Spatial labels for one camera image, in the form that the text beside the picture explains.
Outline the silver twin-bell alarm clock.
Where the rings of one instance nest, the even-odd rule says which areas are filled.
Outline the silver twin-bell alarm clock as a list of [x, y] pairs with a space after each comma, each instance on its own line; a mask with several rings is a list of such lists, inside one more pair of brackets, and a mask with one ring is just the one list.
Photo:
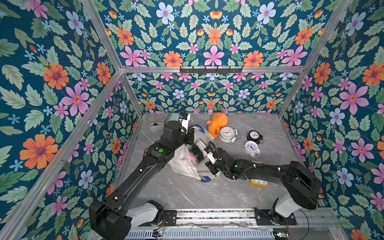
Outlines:
[[229, 127], [229, 126], [225, 126], [223, 128], [221, 128], [221, 131], [219, 133], [219, 139], [223, 142], [223, 143], [234, 143], [238, 138], [238, 130], [232, 128], [232, 127]]

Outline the white canvas tote bag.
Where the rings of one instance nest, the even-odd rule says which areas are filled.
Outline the white canvas tote bag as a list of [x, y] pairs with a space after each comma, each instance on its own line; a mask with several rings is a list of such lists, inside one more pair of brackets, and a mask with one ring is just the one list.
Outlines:
[[211, 174], [205, 165], [209, 159], [204, 153], [204, 148], [208, 145], [209, 141], [213, 141], [214, 138], [208, 130], [201, 125], [193, 125], [190, 129], [194, 130], [194, 144], [196, 144], [203, 152], [205, 159], [200, 164], [195, 162], [193, 165], [190, 161], [190, 155], [192, 155], [190, 150], [192, 145], [183, 145], [176, 150], [175, 156], [168, 162], [168, 165], [172, 171], [177, 174], [194, 178], [203, 183], [208, 183], [221, 175], [221, 172], [216, 175]]

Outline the white twin-bell alarm clock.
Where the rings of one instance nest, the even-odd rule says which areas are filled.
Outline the white twin-bell alarm clock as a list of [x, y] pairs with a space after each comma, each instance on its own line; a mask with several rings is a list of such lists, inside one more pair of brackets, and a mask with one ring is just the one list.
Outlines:
[[258, 144], [256, 144], [253, 141], [247, 141], [244, 144], [244, 151], [251, 158], [258, 158], [260, 156], [260, 154], [261, 154], [261, 150], [260, 150]]

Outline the black yellow square clock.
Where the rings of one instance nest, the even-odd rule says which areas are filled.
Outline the black yellow square clock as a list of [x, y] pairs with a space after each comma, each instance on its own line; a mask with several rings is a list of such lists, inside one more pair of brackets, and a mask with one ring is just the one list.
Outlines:
[[251, 179], [250, 185], [255, 188], [265, 189], [269, 186], [269, 182], [258, 179]]

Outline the small black alarm clock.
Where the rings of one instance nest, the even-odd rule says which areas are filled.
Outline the small black alarm clock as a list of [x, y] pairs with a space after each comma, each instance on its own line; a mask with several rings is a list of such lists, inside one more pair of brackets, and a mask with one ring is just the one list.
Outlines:
[[264, 142], [264, 137], [258, 131], [251, 130], [247, 135], [247, 140], [256, 144], [262, 144]]

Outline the black purple-face alarm clock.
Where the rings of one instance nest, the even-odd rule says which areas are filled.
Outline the black purple-face alarm clock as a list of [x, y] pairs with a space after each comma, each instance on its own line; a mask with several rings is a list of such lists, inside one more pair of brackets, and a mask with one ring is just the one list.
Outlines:
[[196, 144], [192, 145], [190, 152], [195, 157], [195, 162], [197, 162], [197, 164], [200, 164], [205, 159], [203, 152], [199, 149]]

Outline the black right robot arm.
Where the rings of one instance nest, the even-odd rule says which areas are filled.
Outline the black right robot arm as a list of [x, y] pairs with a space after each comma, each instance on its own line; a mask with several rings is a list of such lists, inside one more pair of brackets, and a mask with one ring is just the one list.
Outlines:
[[288, 165], [268, 165], [244, 159], [234, 159], [222, 148], [206, 147], [210, 159], [206, 166], [212, 174], [222, 172], [231, 180], [262, 180], [285, 187], [288, 194], [275, 200], [273, 208], [264, 212], [255, 208], [256, 216], [267, 225], [284, 225], [291, 215], [304, 208], [315, 210], [318, 205], [321, 181], [309, 169], [296, 161]]

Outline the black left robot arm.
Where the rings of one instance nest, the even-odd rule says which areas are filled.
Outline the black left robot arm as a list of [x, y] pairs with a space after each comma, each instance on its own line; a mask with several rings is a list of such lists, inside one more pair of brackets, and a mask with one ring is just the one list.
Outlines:
[[194, 131], [188, 129], [189, 120], [168, 121], [162, 137], [149, 146], [141, 163], [129, 177], [102, 202], [89, 207], [90, 226], [105, 240], [123, 240], [130, 230], [145, 223], [158, 225], [163, 220], [164, 208], [155, 201], [140, 207], [131, 205], [147, 183], [159, 173], [182, 146], [191, 145]]

